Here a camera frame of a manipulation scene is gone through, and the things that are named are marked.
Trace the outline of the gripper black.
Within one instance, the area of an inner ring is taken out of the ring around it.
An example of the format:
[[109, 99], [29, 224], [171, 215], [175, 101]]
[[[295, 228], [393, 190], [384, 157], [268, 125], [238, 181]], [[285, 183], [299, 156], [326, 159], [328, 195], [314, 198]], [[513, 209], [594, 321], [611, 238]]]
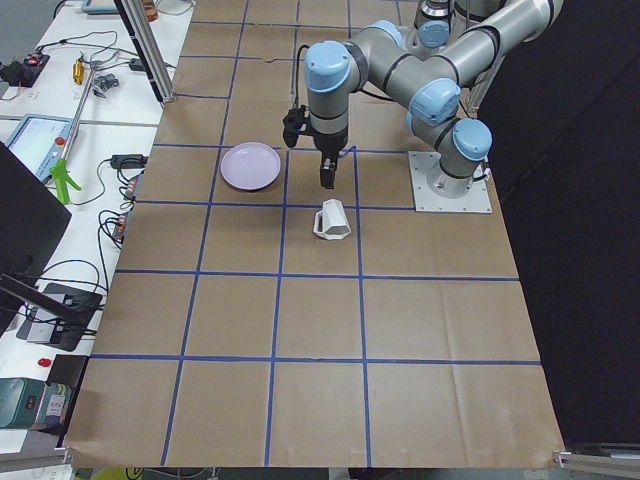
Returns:
[[339, 153], [346, 146], [347, 141], [347, 130], [332, 134], [316, 132], [313, 136], [314, 145], [322, 156], [319, 172], [321, 186], [325, 189], [334, 188]]

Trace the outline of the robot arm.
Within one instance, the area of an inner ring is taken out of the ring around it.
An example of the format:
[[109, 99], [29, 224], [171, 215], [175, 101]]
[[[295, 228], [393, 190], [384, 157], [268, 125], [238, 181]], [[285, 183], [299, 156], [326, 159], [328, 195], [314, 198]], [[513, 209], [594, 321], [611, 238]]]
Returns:
[[479, 180], [492, 134], [480, 120], [457, 115], [462, 91], [490, 80], [504, 56], [532, 41], [557, 19], [560, 1], [421, 1], [414, 23], [379, 20], [347, 41], [311, 45], [304, 59], [308, 103], [294, 108], [294, 131], [321, 153], [322, 187], [335, 183], [349, 133], [349, 96], [371, 84], [402, 106], [412, 135], [439, 153], [429, 172], [431, 189], [459, 198]]
[[414, 28], [420, 44], [430, 49], [443, 47], [451, 33], [451, 18], [451, 1], [419, 1], [414, 17]]

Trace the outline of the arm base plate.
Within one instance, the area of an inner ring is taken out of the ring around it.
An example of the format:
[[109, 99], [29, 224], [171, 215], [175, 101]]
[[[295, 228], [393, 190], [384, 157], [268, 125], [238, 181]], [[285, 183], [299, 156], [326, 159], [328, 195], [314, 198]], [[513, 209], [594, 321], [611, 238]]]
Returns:
[[492, 214], [488, 181], [482, 167], [469, 178], [447, 175], [440, 165], [437, 152], [409, 151], [409, 172], [414, 208], [421, 213]]

